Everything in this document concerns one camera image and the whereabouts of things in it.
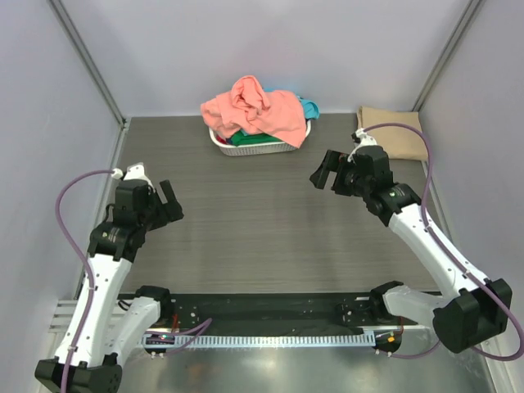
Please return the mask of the salmon pink t shirt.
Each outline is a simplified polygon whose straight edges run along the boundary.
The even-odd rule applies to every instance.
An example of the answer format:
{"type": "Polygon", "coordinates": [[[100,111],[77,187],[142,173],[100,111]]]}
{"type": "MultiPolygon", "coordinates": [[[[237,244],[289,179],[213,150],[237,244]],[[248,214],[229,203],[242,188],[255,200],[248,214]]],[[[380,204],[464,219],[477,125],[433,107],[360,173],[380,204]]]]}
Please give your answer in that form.
{"type": "Polygon", "coordinates": [[[222,138],[243,130],[249,135],[268,134],[294,148],[306,139],[305,113],[299,98],[287,90],[266,92],[252,75],[202,103],[201,116],[222,138]]]}

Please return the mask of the white plastic laundry basket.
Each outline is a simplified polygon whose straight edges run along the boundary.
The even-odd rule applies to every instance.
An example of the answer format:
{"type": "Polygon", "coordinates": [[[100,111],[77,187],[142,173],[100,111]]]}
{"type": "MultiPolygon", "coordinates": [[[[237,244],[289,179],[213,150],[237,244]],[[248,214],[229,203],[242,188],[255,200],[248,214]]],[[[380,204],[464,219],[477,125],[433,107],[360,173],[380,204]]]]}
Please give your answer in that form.
{"type": "Polygon", "coordinates": [[[236,147],[234,145],[228,145],[226,143],[220,142],[218,140],[218,134],[212,128],[208,128],[208,131],[212,143],[215,144],[226,156],[256,156],[289,152],[296,149],[285,142],[267,142],[236,147]]]}

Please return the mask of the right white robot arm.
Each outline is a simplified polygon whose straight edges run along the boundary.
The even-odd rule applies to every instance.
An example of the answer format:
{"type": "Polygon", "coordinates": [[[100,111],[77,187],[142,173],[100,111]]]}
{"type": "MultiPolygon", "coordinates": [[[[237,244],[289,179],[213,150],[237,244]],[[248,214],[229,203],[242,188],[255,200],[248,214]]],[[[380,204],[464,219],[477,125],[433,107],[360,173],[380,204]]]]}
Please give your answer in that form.
{"type": "Polygon", "coordinates": [[[386,324],[402,317],[430,327],[455,354],[505,332],[511,287],[475,268],[423,214],[419,195],[393,179],[381,147],[360,147],[351,155],[329,150],[309,180],[322,189],[330,173],[336,175],[331,189],[337,195],[361,198],[368,211],[418,257],[440,292],[429,295],[398,281],[375,287],[368,305],[375,322],[386,324]]]}

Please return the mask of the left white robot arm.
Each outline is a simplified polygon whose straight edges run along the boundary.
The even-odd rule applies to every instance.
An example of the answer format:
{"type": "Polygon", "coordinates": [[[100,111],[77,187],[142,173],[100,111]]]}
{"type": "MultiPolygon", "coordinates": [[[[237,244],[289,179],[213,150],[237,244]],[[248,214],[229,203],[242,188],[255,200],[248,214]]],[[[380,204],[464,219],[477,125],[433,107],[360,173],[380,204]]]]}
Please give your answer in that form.
{"type": "Polygon", "coordinates": [[[124,316],[112,324],[126,276],[147,233],[183,218],[168,180],[162,196],[143,179],[121,181],[115,190],[113,218],[90,235],[86,278],[66,334],[50,359],[38,362],[34,376],[51,392],[116,392],[133,349],[153,325],[174,316],[169,289],[142,286],[124,316]]]}

